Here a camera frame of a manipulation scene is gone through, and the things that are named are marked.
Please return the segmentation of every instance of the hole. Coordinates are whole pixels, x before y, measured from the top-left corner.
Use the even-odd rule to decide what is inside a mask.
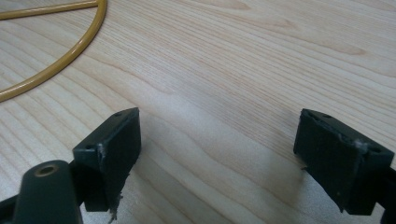
[[[46,175],[52,175],[58,170],[58,166],[54,164],[46,165],[43,167],[38,168],[35,170],[35,176],[37,177],[43,177]]]

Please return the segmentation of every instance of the wooden table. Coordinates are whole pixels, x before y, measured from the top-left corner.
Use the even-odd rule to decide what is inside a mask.
[[[67,52],[95,10],[1,21],[0,88]],[[380,206],[341,214],[292,148],[310,108],[394,150],[395,71],[392,0],[110,0],[81,56],[0,104],[0,199],[138,106],[143,149],[117,223],[379,223]],[[109,220],[81,210],[85,223]]]

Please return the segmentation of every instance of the black plastic part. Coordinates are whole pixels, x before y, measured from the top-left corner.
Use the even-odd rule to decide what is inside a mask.
[[[67,162],[43,162],[24,174],[12,223],[82,223]]]
[[[303,109],[294,153],[340,210],[371,215],[394,153],[317,111]]]
[[[0,202],[0,224],[11,223],[18,195]]]
[[[74,149],[70,164],[87,211],[115,215],[120,192],[141,150],[138,108],[114,114]]]
[[[383,181],[384,190],[378,202],[386,210],[382,216],[382,224],[396,223],[396,171],[389,169]]]

